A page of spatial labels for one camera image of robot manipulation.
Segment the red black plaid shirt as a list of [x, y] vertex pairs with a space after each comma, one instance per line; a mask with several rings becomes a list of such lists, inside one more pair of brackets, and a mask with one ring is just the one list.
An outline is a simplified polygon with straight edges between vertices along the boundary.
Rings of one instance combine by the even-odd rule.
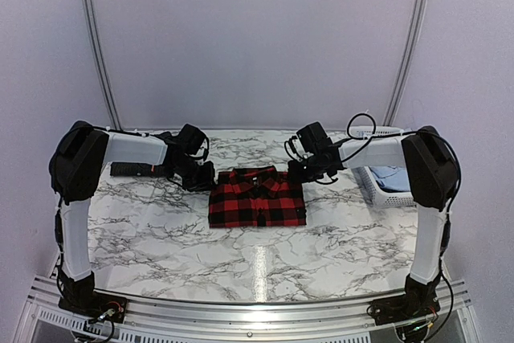
[[274, 166], [220, 172], [209, 196], [208, 222], [211, 228], [303, 227], [303, 187]]

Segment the black pinstripe shirt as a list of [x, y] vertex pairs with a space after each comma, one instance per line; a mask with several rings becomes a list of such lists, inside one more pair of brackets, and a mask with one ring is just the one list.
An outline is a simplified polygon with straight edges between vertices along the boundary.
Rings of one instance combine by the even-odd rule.
[[113, 162], [110, 167], [110, 175], [112, 177], [168, 178], [173, 174], [163, 165]]

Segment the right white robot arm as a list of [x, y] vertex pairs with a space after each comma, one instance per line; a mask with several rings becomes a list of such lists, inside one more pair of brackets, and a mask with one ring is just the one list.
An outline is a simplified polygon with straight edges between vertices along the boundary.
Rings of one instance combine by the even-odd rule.
[[395, 166], [407, 173], [418, 211], [414, 261], [406, 277], [398, 311], [414, 317], [429, 304], [442, 276], [442, 259], [451, 233], [451, 206], [462, 172], [455, 151], [432, 126], [417, 130], [348, 126], [345, 137], [333, 141], [321, 123], [298, 130], [284, 144], [291, 151], [290, 178], [299, 183], [333, 178], [346, 169]]

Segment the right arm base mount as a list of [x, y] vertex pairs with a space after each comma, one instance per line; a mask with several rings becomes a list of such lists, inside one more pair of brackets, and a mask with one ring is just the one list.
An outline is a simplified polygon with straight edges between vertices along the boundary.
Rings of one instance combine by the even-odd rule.
[[408, 321], [422, 316], [435, 316], [440, 311], [439, 299], [429, 296], [424, 303], [416, 295], [403, 294], [372, 300], [366, 309], [376, 325]]

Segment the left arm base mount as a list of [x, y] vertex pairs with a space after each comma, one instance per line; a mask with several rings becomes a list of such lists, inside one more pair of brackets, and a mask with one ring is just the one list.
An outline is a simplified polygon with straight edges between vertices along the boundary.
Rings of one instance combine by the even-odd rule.
[[82, 316], [87, 316], [91, 322], [113, 321], [122, 323], [128, 306], [128, 299], [122, 296], [93, 292], [92, 298], [85, 305], [79, 305], [78, 300], [66, 300], [60, 297], [59, 308]]

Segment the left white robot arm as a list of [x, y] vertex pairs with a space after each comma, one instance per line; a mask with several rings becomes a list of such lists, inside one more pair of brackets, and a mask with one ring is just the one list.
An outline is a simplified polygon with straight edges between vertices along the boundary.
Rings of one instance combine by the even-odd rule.
[[189, 124], [176, 135], [108, 129], [81, 120], [73, 124], [49, 162], [51, 188], [58, 197], [58, 286], [65, 302], [85, 315], [96, 314], [104, 304], [95, 291], [88, 256], [88, 212], [104, 167], [112, 163], [157, 167], [168, 178], [178, 176], [183, 190], [208, 191], [214, 185], [209, 152], [208, 136]]

